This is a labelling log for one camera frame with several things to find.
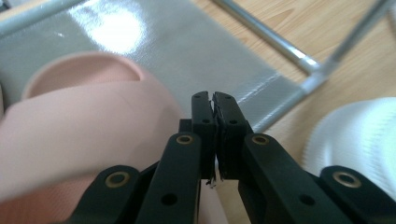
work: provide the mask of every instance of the wood grain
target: wood grain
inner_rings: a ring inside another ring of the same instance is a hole
[[[263,60],[291,80],[305,76],[270,46],[208,0],[194,0]],[[346,37],[374,1],[235,0],[240,6],[286,37],[291,43],[323,62]],[[382,20],[346,57],[331,79],[266,133],[276,138],[301,162],[304,145],[315,125],[335,108],[348,103],[396,95],[396,38],[388,20]],[[218,185],[230,223],[250,223],[235,181]]]

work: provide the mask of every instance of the gray fabric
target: gray fabric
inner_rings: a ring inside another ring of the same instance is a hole
[[[110,51],[140,63],[172,92],[187,117],[194,93],[223,91],[236,98],[255,131],[261,131],[304,97],[297,84],[190,1],[91,0],[41,21],[34,18],[18,31],[0,31],[0,83],[6,105],[19,101],[24,85],[43,64],[85,50]]]

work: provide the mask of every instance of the wooden floor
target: wooden floor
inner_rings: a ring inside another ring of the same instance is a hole
[[[211,18],[244,42],[286,77],[301,82],[304,74],[257,36],[209,0],[193,0]],[[323,62],[346,37],[374,1],[235,0],[291,43]],[[348,103],[396,96],[396,34],[382,20],[346,57],[343,65],[321,88],[307,97],[266,133],[276,138],[301,162],[304,145],[316,123]],[[236,182],[218,184],[230,223],[249,223]]]

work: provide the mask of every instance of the metal leg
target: metal leg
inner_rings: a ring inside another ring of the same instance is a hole
[[[272,47],[282,53],[286,58],[295,63],[307,74],[311,74],[319,68],[319,63],[309,55],[297,49],[289,41],[277,34],[274,30],[251,16],[232,0],[213,0],[231,15],[244,23],[256,35],[268,42]]]
[[[308,73],[310,77],[302,83],[301,87],[306,94],[309,94],[328,79],[347,53],[385,16],[387,10],[392,4],[396,3],[396,0],[378,0],[355,26],[344,42],[340,44],[323,64],[319,64],[309,55],[294,47],[289,41],[251,16],[232,0],[213,0],[213,2],[223,7],[303,71]]]

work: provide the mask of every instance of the pink object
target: pink object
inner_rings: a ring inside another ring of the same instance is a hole
[[[64,220],[98,172],[117,164],[142,171],[159,160],[182,118],[158,80],[109,53],[50,63],[22,98],[0,123],[0,223]],[[213,209],[201,220],[226,222],[217,193],[203,194]]]

